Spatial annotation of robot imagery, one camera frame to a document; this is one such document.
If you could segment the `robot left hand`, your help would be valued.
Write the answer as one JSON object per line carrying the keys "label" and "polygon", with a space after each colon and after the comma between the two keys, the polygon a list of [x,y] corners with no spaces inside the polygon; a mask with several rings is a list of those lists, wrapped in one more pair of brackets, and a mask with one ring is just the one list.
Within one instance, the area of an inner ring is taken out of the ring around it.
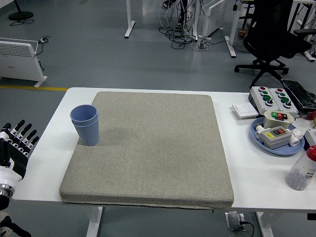
{"label": "robot left hand", "polygon": [[14,192],[27,169],[31,150],[39,141],[37,130],[31,130],[32,124],[25,125],[21,120],[17,125],[7,123],[0,130],[0,189]]}

